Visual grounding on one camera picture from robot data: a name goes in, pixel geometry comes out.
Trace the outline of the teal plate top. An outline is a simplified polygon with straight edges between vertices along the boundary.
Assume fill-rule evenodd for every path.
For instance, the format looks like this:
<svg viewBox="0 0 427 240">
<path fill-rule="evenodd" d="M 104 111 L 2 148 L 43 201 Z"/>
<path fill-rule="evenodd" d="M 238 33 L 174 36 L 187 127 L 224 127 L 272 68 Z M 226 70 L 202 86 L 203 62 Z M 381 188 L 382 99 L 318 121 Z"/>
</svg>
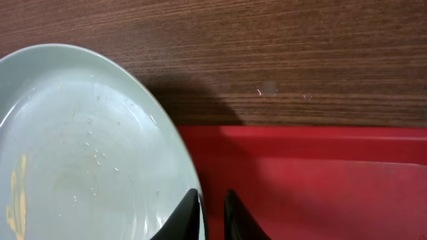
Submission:
<svg viewBox="0 0 427 240">
<path fill-rule="evenodd" d="M 175 125 L 117 63 L 65 44 L 1 59 L 2 239 L 150 239 L 189 191 Z"/>
</svg>

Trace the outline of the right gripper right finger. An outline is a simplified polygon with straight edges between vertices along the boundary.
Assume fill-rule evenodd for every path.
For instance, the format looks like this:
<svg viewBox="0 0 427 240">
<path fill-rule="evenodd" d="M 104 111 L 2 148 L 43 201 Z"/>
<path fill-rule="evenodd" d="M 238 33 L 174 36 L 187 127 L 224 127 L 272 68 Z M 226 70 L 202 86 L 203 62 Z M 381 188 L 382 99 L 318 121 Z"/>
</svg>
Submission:
<svg viewBox="0 0 427 240">
<path fill-rule="evenodd" d="M 225 240 L 271 240 L 233 189 L 227 190 L 224 201 L 224 237 Z"/>
</svg>

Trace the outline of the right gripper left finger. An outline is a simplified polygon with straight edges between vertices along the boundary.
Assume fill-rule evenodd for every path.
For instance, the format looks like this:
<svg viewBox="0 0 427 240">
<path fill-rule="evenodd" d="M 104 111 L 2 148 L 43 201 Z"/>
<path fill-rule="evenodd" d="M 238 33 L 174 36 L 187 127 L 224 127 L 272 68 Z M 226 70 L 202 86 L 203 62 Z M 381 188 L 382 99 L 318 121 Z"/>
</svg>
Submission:
<svg viewBox="0 0 427 240">
<path fill-rule="evenodd" d="M 199 195 L 196 189 L 190 189 L 150 240 L 198 240 L 199 221 Z"/>
</svg>

